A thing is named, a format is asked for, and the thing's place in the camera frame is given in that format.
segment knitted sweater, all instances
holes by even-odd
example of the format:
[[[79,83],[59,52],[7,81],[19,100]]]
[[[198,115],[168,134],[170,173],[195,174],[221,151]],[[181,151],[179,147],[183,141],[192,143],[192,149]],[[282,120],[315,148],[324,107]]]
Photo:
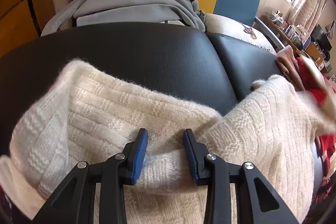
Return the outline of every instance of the knitted sweater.
[[[0,159],[0,184],[33,218],[78,161],[105,161],[146,128],[141,177],[124,191],[128,223],[203,223],[206,187],[192,182],[182,144],[184,129],[192,128],[198,141],[227,162],[253,162],[302,222],[312,198],[314,137],[335,131],[335,124],[281,76],[258,87],[221,117],[204,105],[72,61],[16,125],[11,159]],[[235,223],[235,200],[232,212]]]

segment triangular cutout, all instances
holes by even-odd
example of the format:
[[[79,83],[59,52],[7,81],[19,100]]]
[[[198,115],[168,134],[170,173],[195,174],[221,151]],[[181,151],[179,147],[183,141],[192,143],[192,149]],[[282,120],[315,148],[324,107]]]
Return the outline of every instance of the triangular cutout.
[[[77,183],[77,178],[72,178],[68,184],[62,189],[61,193],[57,196],[51,207],[53,209],[66,209],[71,206],[72,198]]]
[[[276,201],[273,195],[269,192],[269,190],[263,184],[261,179],[255,178],[254,185],[255,185],[255,189],[257,190],[260,210],[263,213],[266,213],[271,210],[279,209],[279,203]]]

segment white pillow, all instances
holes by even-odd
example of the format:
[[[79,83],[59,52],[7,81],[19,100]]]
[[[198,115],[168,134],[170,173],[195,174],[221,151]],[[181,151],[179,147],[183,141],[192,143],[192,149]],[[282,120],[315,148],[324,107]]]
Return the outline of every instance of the white pillow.
[[[207,32],[225,34],[277,55],[271,43],[261,32],[252,28],[254,35],[257,37],[257,39],[253,39],[253,35],[244,32],[245,27],[251,28],[250,26],[242,24],[231,18],[214,14],[205,14],[205,26],[207,27]]]

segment blue gripper pad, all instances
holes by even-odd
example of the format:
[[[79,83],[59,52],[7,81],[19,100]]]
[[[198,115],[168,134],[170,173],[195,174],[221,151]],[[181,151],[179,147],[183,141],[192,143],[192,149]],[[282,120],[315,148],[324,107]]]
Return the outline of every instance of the blue gripper pad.
[[[148,144],[148,132],[147,130],[145,130],[142,134],[142,138],[140,140],[139,147],[137,149],[137,152],[134,158],[133,175],[132,175],[132,182],[134,184],[140,178],[142,164],[143,164],[143,160],[145,158],[145,153],[147,149],[147,144]]]
[[[184,144],[184,150],[187,156],[191,178],[193,179],[194,182],[197,183],[199,180],[199,176],[198,176],[198,170],[197,170],[196,156],[195,156],[195,153],[193,151],[191,142],[189,140],[189,137],[186,131],[184,131],[183,133],[183,144]]]

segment black sofa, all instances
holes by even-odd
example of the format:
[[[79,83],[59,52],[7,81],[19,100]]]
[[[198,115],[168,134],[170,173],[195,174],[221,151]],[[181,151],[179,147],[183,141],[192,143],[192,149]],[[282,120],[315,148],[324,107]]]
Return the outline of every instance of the black sofa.
[[[251,92],[254,80],[280,74],[269,52],[191,27],[128,22],[59,31],[0,58],[0,154],[9,154],[20,116],[74,58],[151,90],[208,105],[222,115]],[[313,151],[316,194],[322,162],[315,144]]]

